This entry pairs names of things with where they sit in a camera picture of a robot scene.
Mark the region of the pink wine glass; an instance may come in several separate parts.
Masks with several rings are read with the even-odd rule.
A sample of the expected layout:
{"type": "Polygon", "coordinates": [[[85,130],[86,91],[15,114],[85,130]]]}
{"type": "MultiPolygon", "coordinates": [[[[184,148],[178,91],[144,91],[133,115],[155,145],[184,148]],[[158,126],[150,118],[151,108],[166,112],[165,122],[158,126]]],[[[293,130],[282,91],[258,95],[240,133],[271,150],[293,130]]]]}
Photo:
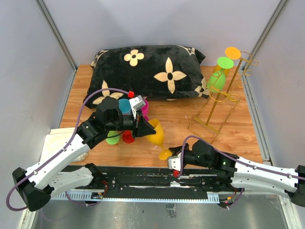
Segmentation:
{"type": "Polygon", "coordinates": [[[145,105],[141,108],[142,115],[146,121],[149,121],[149,118],[148,118],[149,104],[146,99],[144,99],[144,102],[145,102],[145,105]]]}

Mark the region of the red wine glass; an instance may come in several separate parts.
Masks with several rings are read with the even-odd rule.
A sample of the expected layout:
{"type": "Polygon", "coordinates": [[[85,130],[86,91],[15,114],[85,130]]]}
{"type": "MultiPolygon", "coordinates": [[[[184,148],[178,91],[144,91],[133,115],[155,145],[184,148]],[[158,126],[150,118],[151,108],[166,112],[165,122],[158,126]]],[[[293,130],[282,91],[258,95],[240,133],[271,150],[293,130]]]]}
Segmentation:
{"type": "Polygon", "coordinates": [[[127,144],[133,143],[135,141],[135,138],[132,136],[132,131],[131,130],[124,131],[122,134],[122,140],[127,144]]]}

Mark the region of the green wine glass row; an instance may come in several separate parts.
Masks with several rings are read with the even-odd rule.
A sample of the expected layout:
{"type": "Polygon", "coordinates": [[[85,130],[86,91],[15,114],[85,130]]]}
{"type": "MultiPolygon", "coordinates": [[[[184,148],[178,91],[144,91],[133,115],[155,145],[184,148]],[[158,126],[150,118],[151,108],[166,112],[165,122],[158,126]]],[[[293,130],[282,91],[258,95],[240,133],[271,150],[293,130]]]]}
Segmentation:
{"type": "Polygon", "coordinates": [[[217,65],[212,71],[212,74],[206,84],[207,89],[212,93],[217,93],[223,90],[225,86],[226,77],[233,67],[234,62],[228,57],[219,57],[217,65]]]}

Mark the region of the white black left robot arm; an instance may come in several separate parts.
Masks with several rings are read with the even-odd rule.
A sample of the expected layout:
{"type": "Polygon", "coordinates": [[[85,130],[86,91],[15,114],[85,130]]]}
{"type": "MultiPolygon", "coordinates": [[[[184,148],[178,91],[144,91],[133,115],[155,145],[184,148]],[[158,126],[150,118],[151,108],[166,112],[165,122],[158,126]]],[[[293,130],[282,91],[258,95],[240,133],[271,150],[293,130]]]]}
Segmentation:
{"type": "Polygon", "coordinates": [[[27,168],[13,171],[14,189],[17,190],[26,208],[36,211],[49,200],[77,187],[98,188],[106,182],[105,175],[93,163],[73,172],[62,170],[79,156],[89,152],[108,137],[110,131],[131,131],[134,138],[156,133],[143,117],[141,108],[144,99],[139,95],[129,99],[131,114],[123,115],[117,99],[107,97],[97,105],[96,111],[79,127],[58,153],[27,168]]]}

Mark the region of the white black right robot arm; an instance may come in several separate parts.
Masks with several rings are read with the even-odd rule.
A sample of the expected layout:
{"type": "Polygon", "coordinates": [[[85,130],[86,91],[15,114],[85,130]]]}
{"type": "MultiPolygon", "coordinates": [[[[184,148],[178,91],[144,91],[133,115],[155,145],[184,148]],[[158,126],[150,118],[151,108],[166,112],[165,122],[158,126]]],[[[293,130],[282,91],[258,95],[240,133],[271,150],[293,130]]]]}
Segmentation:
{"type": "Polygon", "coordinates": [[[250,161],[235,154],[222,152],[199,139],[192,147],[188,143],[169,148],[168,168],[181,176],[186,165],[205,167],[217,174],[216,186],[226,191],[254,189],[289,198],[300,207],[305,205],[305,167],[275,167],[250,161]]]}

